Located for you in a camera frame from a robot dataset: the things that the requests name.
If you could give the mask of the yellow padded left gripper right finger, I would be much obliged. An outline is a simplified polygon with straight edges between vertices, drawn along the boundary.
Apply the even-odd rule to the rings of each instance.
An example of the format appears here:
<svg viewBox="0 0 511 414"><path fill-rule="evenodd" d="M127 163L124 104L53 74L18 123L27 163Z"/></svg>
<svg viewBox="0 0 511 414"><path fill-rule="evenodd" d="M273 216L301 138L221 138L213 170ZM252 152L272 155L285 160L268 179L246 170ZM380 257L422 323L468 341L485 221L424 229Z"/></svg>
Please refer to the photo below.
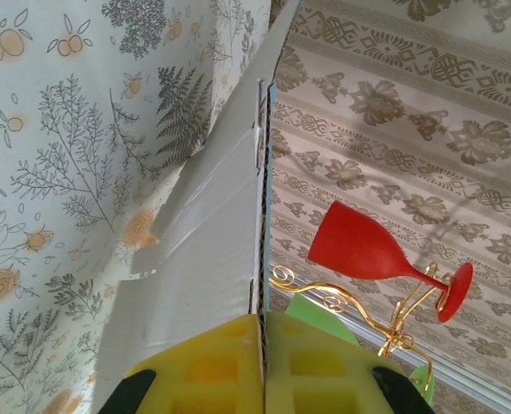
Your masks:
<svg viewBox="0 0 511 414"><path fill-rule="evenodd" d="M282 312L266 315L265 411L425 414L433 409L392 361Z"/></svg>

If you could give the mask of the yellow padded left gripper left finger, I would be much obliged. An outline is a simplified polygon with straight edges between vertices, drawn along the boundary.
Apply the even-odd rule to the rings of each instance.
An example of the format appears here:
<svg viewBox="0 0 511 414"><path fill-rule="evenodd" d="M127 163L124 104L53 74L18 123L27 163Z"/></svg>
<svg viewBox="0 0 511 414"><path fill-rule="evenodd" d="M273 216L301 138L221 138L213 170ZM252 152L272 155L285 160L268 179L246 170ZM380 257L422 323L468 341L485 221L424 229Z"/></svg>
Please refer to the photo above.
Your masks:
<svg viewBox="0 0 511 414"><path fill-rule="evenodd" d="M263 413L259 318L237 317L132 367L100 413Z"/></svg>

